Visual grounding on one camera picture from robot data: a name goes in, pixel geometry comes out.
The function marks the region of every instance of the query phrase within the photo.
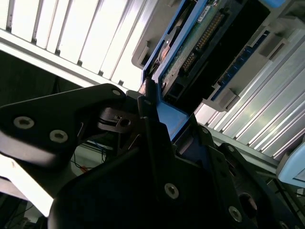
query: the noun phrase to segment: louvered panel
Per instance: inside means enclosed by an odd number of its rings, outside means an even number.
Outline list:
[[[229,112],[203,105],[196,114],[198,122],[280,160],[305,131],[305,30],[295,30],[288,41]]]

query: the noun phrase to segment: black metal bracket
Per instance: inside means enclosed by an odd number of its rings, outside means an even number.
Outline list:
[[[103,130],[130,131],[135,119],[131,113],[118,112],[117,122],[109,122],[111,117],[105,116],[109,109],[124,108],[125,102],[126,95],[118,87],[101,84],[3,106],[0,151],[43,168],[63,168],[76,146],[88,138]],[[99,115],[107,121],[100,128]]]

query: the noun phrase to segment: sticker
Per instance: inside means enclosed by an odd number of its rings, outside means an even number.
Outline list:
[[[198,22],[202,22],[202,20],[204,19],[204,17],[206,16],[206,14],[208,13],[208,11],[210,10],[211,6],[206,6],[204,8],[204,10],[202,11],[202,14],[199,16],[198,18]]]

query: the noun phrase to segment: screw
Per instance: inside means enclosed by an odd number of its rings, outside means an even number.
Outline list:
[[[177,199],[179,196],[179,191],[177,187],[171,183],[167,183],[164,186],[165,193],[172,199]]]
[[[150,102],[150,101],[148,101],[148,100],[144,100],[144,102],[146,102],[148,105],[151,105],[152,103]]]
[[[229,213],[236,222],[240,223],[243,221],[242,214],[240,214],[239,210],[236,207],[230,206]]]
[[[57,143],[64,143],[68,140],[68,135],[62,130],[53,130],[50,133],[50,140]]]
[[[285,224],[283,221],[280,221],[280,225],[281,225],[282,229],[289,229],[287,224]]]
[[[19,129],[30,129],[34,126],[35,122],[26,116],[20,116],[14,119],[14,125]]]
[[[119,92],[118,90],[113,89],[112,92],[116,95],[121,95],[121,92]]]
[[[231,151],[231,152],[234,152],[234,148],[232,146],[228,146],[228,149]]]
[[[204,127],[202,127],[202,131],[205,133],[205,134],[208,134],[209,131],[207,129],[205,129]]]

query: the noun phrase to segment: circuit board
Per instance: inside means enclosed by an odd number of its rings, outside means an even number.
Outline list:
[[[165,72],[163,83],[168,84],[172,82],[173,77],[178,72],[181,72],[181,70],[184,74],[188,71],[196,59],[196,53],[204,48],[204,45],[212,36],[213,31],[224,17],[219,10],[225,2],[226,0],[219,0],[217,2],[210,1],[207,3],[188,37],[168,67],[168,70]]]

